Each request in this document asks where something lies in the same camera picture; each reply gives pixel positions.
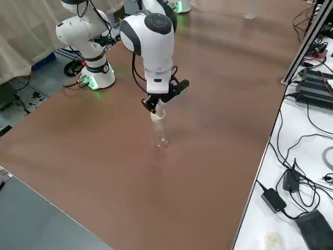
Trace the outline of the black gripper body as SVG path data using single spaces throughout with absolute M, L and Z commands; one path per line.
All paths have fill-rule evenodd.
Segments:
M 171 84 L 166 82 L 148 83 L 148 96 L 153 98 L 173 98 Z

